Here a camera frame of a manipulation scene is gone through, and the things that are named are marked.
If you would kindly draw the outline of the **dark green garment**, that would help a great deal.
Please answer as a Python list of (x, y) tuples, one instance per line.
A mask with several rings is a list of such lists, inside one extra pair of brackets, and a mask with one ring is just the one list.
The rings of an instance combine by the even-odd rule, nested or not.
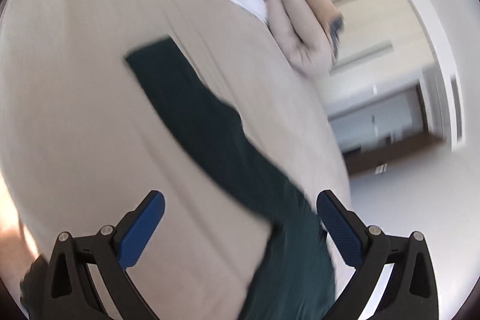
[(335, 302), (326, 232), (304, 194), (246, 138), (239, 113), (199, 79), (173, 39), (126, 62), (176, 141), (224, 191), (272, 224), (240, 319), (322, 319)]

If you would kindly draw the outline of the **beige bed sheet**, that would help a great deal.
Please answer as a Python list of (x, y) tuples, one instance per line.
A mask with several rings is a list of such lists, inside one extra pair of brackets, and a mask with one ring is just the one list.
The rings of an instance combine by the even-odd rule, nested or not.
[(1, 171), (38, 249), (115, 223), (152, 189), (166, 213), (131, 276), (162, 319), (235, 319), (270, 226), (220, 190), (164, 126), (125, 63), (172, 37), (247, 137), (315, 202), (352, 203), (312, 82), (229, 0), (7, 0)]

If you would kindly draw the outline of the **grey door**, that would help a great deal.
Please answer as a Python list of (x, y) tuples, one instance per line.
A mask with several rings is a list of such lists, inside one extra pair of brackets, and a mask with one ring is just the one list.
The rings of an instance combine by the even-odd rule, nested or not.
[(343, 154), (366, 153), (428, 130), (419, 84), (329, 117)]

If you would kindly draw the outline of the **cream wardrobe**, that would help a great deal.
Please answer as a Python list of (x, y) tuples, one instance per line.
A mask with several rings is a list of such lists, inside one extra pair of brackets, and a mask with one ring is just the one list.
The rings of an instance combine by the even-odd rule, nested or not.
[(374, 97), (434, 64), (409, 0), (332, 0), (343, 14), (337, 63), (316, 82), (327, 113)]

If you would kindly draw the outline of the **blue patterned cloth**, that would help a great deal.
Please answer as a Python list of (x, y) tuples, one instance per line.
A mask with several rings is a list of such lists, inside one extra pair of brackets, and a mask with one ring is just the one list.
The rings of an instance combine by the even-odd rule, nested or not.
[(330, 41), (331, 41), (331, 48), (332, 48), (333, 65), (335, 65), (338, 60), (339, 41), (340, 41), (340, 35), (343, 32), (343, 29), (344, 29), (344, 22), (343, 22), (342, 15), (333, 19), (329, 24), (329, 34), (330, 34)]

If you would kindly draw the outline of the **folded beige duvet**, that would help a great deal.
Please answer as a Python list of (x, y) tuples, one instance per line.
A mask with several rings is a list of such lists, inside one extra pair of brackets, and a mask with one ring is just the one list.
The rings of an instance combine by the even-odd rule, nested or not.
[(343, 15), (332, 0), (268, 0), (268, 27), (284, 57), (307, 78), (330, 72), (329, 24)]

